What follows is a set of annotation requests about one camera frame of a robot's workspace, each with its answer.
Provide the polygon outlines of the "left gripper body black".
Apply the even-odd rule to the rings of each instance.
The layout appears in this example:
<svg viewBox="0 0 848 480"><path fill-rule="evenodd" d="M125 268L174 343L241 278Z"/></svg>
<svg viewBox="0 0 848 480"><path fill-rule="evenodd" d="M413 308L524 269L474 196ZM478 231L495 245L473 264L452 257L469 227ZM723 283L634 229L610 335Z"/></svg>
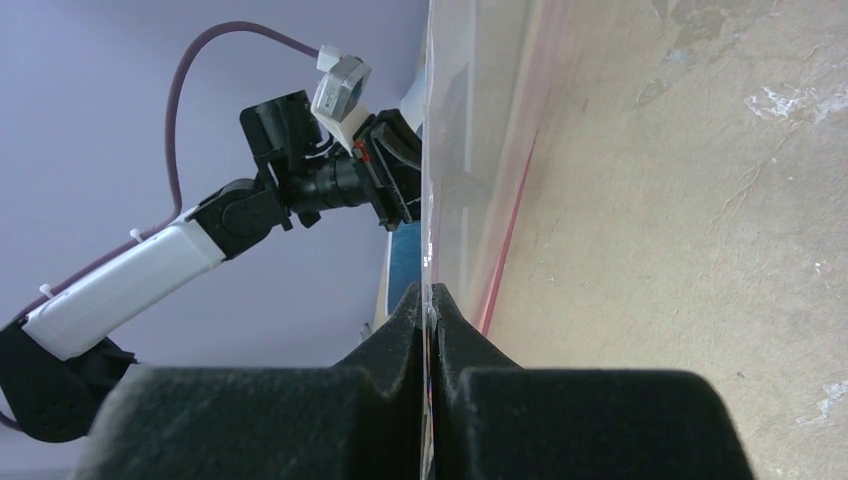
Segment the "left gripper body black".
<svg viewBox="0 0 848 480"><path fill-rule="evenodd" d="M269 203L271 222L284 229L292 218L309 228L323 211L370 205L378 224L391 227L391 202L362 152L350 153L325 138L303 90L248 107L239 122Z"/></svg>

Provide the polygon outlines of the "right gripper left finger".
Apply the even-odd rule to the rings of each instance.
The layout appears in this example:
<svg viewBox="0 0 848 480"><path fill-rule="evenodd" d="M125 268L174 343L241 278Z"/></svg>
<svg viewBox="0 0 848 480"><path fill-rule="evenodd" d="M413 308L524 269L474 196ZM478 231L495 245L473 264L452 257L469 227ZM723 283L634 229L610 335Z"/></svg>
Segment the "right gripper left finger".
<svg viewBox="0 0 848 480"><path fill-rule="evenodd" d="M76 479L417 479L421 289L324 368L134 367L109 394Z"/></svg>

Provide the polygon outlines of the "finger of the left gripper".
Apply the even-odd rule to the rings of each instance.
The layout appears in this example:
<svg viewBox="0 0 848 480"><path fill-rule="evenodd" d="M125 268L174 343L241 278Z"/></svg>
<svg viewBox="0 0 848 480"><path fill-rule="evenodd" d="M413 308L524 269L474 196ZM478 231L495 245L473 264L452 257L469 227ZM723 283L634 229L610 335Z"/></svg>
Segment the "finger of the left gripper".
<svg viewBox="0 0 848 480"><path fill-rule="evenodd" d="M367 151L377 175L374 203L380 225L395 231L421 215L422 141L398 109L383 110L367 132Z"/></svg>

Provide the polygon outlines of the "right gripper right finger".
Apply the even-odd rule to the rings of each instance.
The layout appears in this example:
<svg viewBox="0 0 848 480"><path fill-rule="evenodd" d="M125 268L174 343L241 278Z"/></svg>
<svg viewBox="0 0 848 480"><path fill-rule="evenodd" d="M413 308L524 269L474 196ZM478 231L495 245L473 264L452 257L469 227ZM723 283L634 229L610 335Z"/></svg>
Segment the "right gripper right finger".
<svg viewBox="0 0 848 480"><path fill-rule="evenodd" d="M680 370L530 369L430 290L435 479L750 479L732 419Z"/></svg>

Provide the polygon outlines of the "seascape photo print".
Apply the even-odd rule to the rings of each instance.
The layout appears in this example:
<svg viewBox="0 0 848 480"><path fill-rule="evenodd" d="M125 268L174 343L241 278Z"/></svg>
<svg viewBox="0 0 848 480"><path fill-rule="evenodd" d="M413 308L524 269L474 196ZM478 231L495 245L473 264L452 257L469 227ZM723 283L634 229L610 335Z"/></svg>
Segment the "seascape photo print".
<svg viewBox="0 0 848 480"><path fill-rule="evenodd" d="M423 135L426 67L422 66L400 102L400 111L418 137ZM421 224L402 224L389 233L384 271L371 324L374 331L380 328L398 307L407 288L420 281L421 276Z"/></svg>

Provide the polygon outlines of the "clear acrylic glass sheet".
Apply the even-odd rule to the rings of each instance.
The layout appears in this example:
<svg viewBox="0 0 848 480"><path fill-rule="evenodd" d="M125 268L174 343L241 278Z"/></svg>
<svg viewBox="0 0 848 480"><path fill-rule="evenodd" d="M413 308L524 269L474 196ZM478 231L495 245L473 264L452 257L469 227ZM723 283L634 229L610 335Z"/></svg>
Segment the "clear acrylic glass sheet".
<svg viewBox="0 0 848 480"><path fill-rule="evenodd" d="M476 328L482 284L478 263L487 256L487 208L531 2L434 1L429 8L421 219L427 479L435 479L430 290L436 284L446 286L463 317Z"/></svg>

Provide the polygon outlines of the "pink wooden picture frame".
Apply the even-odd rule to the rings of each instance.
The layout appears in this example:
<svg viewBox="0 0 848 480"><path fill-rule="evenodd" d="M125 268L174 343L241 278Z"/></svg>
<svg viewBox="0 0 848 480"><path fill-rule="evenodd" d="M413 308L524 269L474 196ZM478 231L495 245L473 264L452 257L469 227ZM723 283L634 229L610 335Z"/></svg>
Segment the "pink wooden picture frame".
<svg viewBox="0 0 848 480"><path fill-rule="evenodd" d="M489 333L543 111L571 1L532 1L518 50L501 153L485 228L487 256L478 265L475 326Z"/></svg>

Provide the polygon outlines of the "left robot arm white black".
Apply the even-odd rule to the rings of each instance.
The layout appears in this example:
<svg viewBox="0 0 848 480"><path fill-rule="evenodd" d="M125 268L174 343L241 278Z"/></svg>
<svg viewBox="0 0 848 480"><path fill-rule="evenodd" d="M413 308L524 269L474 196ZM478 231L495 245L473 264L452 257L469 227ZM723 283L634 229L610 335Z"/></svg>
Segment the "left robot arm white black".
<svg viewBox="0 0 848 480"><path fill-rule="evenodd" d="M87 435L136 361L111 332L273 228L311 227L325 211L366 204L389 231L419 219L422 141L401 111L356 107L335 122L300 91L249 107L239 121L254 177L226 184L3 327L7 426L48 443Z"/></svg>

